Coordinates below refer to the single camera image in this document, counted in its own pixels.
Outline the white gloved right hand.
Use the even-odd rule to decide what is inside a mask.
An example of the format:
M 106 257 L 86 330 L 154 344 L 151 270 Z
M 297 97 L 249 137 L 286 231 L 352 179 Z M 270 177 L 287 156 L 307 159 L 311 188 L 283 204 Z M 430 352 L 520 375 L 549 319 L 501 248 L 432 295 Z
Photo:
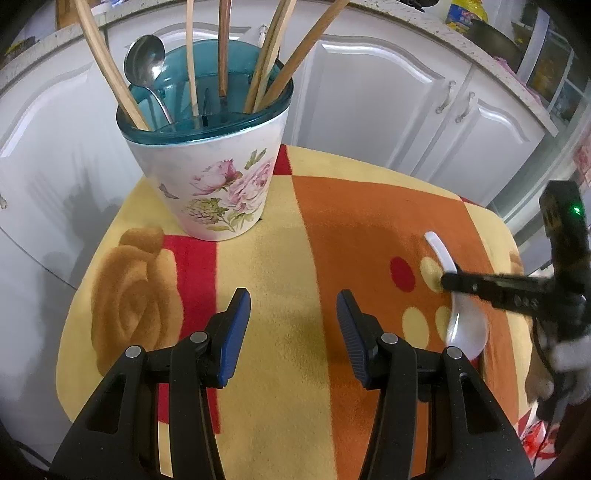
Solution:
M 574 374 L 576 382 L 569 395 L 570 405 L 580 405 L 590 399 L 590 334 L 573 340 L 558 341 L 551 331 L 552 324 L 544 330 L 537 319 L 533 320 L 531 338 L 537 340 L 543 356 L 536 347 L 525 381 L 529 404 L 547 400 L 554 391 L 556 374 Z

